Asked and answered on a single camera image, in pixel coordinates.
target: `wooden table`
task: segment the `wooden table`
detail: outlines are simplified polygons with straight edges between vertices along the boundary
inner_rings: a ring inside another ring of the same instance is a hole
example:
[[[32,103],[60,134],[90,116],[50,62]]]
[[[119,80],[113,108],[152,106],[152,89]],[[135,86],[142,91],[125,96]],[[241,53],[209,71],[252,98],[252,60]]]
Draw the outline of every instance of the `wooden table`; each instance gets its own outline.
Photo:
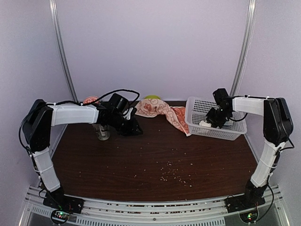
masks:
[[[244,136],[235,141],[186,137],[165,116],[137,119],[142,136],[111,131],[106,141],[97,139],[92,125],[68,125],[53,157],[67,194],[178,201],[244,192],[256,168]]]

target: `towel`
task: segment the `towel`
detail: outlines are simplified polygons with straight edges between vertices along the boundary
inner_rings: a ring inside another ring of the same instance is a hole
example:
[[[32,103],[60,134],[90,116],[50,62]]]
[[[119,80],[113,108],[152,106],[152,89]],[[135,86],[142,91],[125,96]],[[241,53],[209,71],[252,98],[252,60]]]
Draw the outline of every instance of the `towel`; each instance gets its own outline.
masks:
[[[185,123],[185,107],[170,107],[160,99],[144,99],[136,105],[136,115],[154,118],[158,114],[165,115],[166,119],[178,130],[190,136],[188,125]]]

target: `metal base plate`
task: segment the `metal base plate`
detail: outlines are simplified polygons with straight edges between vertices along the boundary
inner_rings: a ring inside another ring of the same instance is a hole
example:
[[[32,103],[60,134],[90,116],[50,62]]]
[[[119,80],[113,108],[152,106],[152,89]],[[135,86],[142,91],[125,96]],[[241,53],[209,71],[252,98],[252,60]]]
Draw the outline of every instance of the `metal base plate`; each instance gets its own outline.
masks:
[[[65,196],[65,195],[64,195],[64,203],[66,203],[66,205],[63,206],[63,209],[62,209],[63,211],[78,213],[78,214],[81,213],[81,210],[83,209],[83,206],[84,206],[83,199],[69,197],[69,196]],[[45,195],[43,205],[49,206],[54,209],[58,209],[57,203],[55,203],[48,194]]]
[[[226,207],[228,210],[228,213],[233,213],[233,212],[237,212],[237,211],[243,211],[243,210],[247,210],[252,208],[252,206],[244,206],[243,205],[243,200],[244,200],[245,196],[244,195],[240,195],[240,196],[235,196],[235,197],[230,197],[225,199],[225,203],[226,203]],[[258,205],[263,205],[265,204],[265,200],[264,198],[261,198],[258,201]]]

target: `light purple wall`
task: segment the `light purple wall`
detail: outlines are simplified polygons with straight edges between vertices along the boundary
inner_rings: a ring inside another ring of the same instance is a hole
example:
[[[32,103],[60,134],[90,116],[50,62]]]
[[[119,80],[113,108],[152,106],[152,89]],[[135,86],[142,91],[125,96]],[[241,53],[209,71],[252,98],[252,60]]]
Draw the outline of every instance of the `light purple wall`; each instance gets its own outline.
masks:
[[[289,106],[294,132],[294,150],[282,154],[272,177],[279,184],[293,225],[301,214],[301,1],[259,0],[252,46],[240,94],[284,97]],[[256,155],[263,148],[262,119],[247,117],[248,135]]]
[[[18,128],[34,100],[70,99],[49,1],[0,1],[0,225],[16,225],[28,186],[37,182],[18,141]],[[53,129],[52,141],[62,127]]]
[[[165,100],[231,89],[246,0],[64,0],[57,8],[80,100],[119,88]]]

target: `metal frame bar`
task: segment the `metal frame bar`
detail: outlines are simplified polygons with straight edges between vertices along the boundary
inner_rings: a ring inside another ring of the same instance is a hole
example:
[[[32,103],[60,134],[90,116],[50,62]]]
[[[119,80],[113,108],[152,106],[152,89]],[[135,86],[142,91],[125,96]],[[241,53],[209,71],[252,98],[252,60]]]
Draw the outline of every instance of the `metal frame bar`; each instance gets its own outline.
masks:
[[[236,96],[238,94],[238,91],[240,88],[242,76],[243,76],[244,69],[246,66],[246,55],[247,55],[247,52],[248,52],[248,49],[249,49],[250,43],[251,43],[250,40],[251,40],[252,32],[253,32],[255,9],[256,9],[256,0],[250,0],[248,15],[247,15],[247,19],[246,19],[245,35],[244,35],[243,44],[241,47],[239,61],[238,61],[234,81],[232,84],[230,96]]]
[[[72,95],[73,100],[78,102],[78,98],[77,98],[75,88],[74,88],[74,85],[73,85],[73,82],[71,79],[71,75],[70,75],[70,71],[69,71],[69,67],[68,67],[68,63],[67,63],[67,58],[66,58],[66,54],[65,54],[65,50],[64,50],[64,46],[63,46],[63,39],[62,39],[62,34],[61,34],[61,29],[60,29],[60,24],[59,24],[59,19],[58,19],[58,13],[57,13],[57,8],[56,8],[56,0],[49,0],[49,4],[50,4],[50,11],[51,11],[53,24],[55,27],[55,34],[56,34],[56,40],[57,40],[58,49],[59,49],[59,53],[60,53],[60,59],[61,59],[62,65],[63,65],[63,70],[64,70],[64,74],[65,74],[65,77],[67,80],[68,88]]]
[[[275,194],[275,205],[283,226],[289,226],[283,197],[278,186],[272,187]],[[37,213],[45,217],[50,216],[52,209],[43,206],[43,196],[40,188],[29,187],[25,198],[24,210],[20,216],[19,226],[26,226],[30,213]],[[118,202],[100,199],[83,198],[84,208],[81,214],[73,214],[70,223],[82,225],[82,221],[106,222],[108,225],[149,226],[156,225],[193,225],[200,221],[220,219],[226,216],[238,214],[227,213],[224,200],[227,197],[212,199],[180,201],[180,202]],[[269,206],[272,195],[270,190],[265,191],[264,198],[267,201],[262,206]]]

